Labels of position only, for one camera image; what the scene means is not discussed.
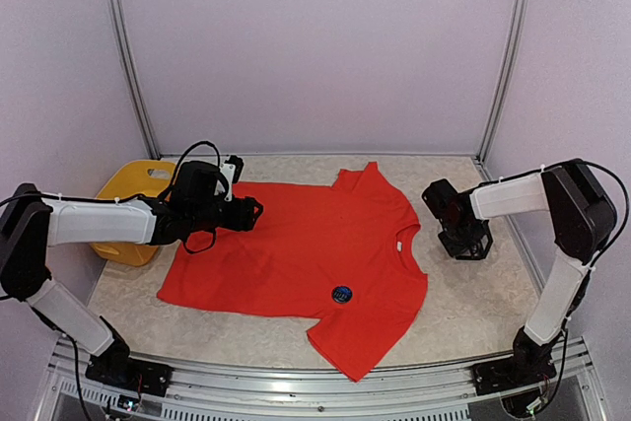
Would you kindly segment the red t-shirt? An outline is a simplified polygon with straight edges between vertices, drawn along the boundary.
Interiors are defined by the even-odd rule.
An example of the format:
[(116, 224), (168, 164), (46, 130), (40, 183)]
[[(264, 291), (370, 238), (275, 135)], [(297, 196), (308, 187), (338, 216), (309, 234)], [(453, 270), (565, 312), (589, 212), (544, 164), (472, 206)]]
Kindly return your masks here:
[[(332, 185), (241, 182), (264, 206), (249, 232), (193, 234), (158, 291), (165, 303), (208, 312), (310, 318), (307, 338), (352, 381), (408, 331), (428, 292), (412, 252), (420, 222), (376, 163), (341, 170)], [(336, 304), (331, 291), (353, 299)]]

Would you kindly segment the white round brooch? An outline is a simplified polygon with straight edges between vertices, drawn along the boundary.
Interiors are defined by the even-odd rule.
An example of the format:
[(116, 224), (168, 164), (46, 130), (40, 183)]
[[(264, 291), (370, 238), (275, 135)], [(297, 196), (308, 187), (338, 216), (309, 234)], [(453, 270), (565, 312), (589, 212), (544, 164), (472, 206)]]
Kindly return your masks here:
[(331, 298), (334, 303), (345, 305), (352, 301), (353, 291), (348, 286), (336, 286), (331, 291)]

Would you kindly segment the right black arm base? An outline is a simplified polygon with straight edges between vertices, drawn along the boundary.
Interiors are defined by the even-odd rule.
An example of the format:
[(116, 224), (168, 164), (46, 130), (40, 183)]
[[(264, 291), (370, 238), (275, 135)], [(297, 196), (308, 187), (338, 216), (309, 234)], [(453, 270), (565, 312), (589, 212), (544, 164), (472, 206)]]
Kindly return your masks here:
[(472, 366), (476, 394), (486, 395), (553, 379), (557, 372), (551, 352), (559, 338), (557, 334), (550, 342), (538, 345), (526, 335), (523, 327), (520, 328), (511, 356)]

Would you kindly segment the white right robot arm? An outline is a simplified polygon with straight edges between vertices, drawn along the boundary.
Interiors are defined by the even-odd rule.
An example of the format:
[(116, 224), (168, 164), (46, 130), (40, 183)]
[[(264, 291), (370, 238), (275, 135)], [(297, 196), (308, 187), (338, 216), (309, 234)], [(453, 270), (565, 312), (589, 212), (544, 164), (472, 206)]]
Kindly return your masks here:
[(559, 162), (456, 190), (445, 178), (421, 198), (440, 223), (438, 238), (450, 257), (482, 260), (493, 243), (489, 222), (498, 217), (544, 212), (555, 245), (554, 261), (539, 300), (513, 343), (504, 368), (507, 380), (527, 384), (548, 364), (550, 352), (580, 305), (597, 260), (619, 237), (619, 217), (593, 171), (582, 159)]

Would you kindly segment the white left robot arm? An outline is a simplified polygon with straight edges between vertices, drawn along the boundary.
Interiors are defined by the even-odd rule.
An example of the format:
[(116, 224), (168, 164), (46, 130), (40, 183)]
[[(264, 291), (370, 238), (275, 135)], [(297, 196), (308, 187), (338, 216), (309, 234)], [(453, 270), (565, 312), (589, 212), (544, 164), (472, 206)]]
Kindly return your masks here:
[(243, 163), (235, 156), (217, 165), (178, 163), (157, 196), (136, 193), (111, 199), (45, 194), (23, 183), (2, 201), (1, 290), (27, 304), (91, 356), (93, 367), (117, 386), (138, 376), (122, 337), (95, 316), (46, 265), (50, 248), (69, 244), (129, 243), (164, 246), (186, 243), (197, 232), (252, 230), (263, 212), (253, 197), (237, 198), (233, 186)]

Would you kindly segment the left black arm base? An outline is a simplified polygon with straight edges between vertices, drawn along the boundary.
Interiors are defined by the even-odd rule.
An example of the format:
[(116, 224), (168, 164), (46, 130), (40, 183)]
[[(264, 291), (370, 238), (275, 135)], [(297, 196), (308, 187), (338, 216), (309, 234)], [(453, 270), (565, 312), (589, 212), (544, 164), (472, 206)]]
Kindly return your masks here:
[(107, 386), (114, 386), (139, 394), (165, 397), (173, 374), (167, 364), (137, 359), (120, 335), (99, 356), (91, 355), (86, 378)]

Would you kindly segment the aluminium front rail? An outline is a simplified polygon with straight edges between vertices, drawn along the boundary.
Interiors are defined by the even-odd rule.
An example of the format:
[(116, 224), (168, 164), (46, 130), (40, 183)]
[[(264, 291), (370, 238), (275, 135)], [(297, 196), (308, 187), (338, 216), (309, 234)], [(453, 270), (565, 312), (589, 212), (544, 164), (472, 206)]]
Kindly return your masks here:
[(172, 367), (164, 396), (144, 394), (125, 411), (129, 391), (86, 379), (88, 356), (60, 340), (29, 414), (31, 420), (506, 420), (509, 399), (532, 386), (477, 394), (476, 359), (378, 368), (353, 383), (329, 369), (266, 369), (146, 355)]

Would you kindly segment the right aluminium frame post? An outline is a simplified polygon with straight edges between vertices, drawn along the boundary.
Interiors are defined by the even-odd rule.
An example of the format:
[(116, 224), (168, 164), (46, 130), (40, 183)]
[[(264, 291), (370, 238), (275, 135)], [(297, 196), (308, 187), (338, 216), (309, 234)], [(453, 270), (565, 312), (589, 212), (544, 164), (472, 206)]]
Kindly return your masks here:
[(508, 36), (499, 71), (499, 77), (493, 94), (491, 109), (484, 128), (476, 160), (484, 167), (490, 157), (497, 136), (501, 117), (506, 105), (507, 96), (515, 70), (524, 23), (526, 20), (528, 0), (514, 0), (509, 23)]

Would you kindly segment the aluminium frame post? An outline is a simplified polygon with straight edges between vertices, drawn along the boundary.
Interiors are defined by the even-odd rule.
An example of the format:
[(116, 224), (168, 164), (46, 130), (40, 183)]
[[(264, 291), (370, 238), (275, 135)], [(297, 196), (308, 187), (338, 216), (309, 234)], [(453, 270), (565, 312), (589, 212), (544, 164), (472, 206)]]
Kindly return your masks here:
[(161, 159), (162, 153), (142, 94), (132, 44), (126, 27), (123, 2), (122, 0), (106, 0), (106, 3), (111, 19), (114, 43), (142, 142), (149, 158)]
[(507, 96), (515, 70), (524, 23), (526, 20), (528, 0), (514, 0), (509, 23), (508, 36), (499, 71), (499, 77), (493, 94), (491, 109), (484, 128), (476, 160), (484, 167), (490, 157), (497, 136), (501, 117), (506, 105)]

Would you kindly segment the left aluminium frame post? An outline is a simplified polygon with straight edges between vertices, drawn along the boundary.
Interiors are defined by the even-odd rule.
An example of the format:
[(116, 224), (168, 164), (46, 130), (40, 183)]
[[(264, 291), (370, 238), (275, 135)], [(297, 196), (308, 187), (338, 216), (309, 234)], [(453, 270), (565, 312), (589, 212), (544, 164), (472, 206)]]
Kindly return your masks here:
[(123, 2), (122, 0), (106, 0), (106, 3), (111, 19), (114, 43), (142, 142), (149, 158), (161, 159), (162, 153), (142, 94), (132, 44), (126, 27)]

